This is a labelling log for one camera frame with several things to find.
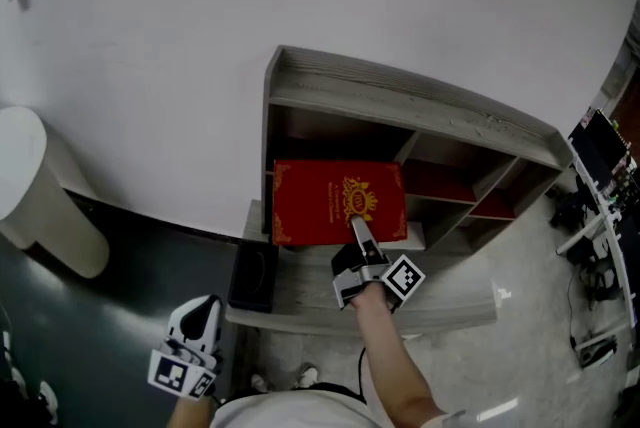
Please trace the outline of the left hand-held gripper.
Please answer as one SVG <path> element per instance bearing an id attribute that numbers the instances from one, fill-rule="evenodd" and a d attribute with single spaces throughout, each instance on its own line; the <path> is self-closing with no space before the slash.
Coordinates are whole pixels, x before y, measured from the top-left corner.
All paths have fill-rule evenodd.
<path id="1" fill-rule="evenodd" d="M 194 298 L 172 312 L 168 325 L 172 338 L 166 338 L 151 352 L 149 385 L 192 401 L 212 391 L 223 363 L 221 355 L 214 352 L 220 312 L 221 302 L 215 295 Z M 183 343 L 201 344 L 205 353 Z"/>

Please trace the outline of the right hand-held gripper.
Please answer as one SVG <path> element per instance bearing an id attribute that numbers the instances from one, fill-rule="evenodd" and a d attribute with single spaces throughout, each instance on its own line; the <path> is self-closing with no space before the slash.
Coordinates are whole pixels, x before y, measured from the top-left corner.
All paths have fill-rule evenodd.
<path id="1" fill-rule="evenodd" d="M 343 310 L 369 284 L 379 283 L 397 309 L 422 285 L 425 274 L 406 255 L 391 261 L 362 216 L 352 216 L 350 224 L 358 244 L 345 245 L 331 260 L 339 308 Z"/>

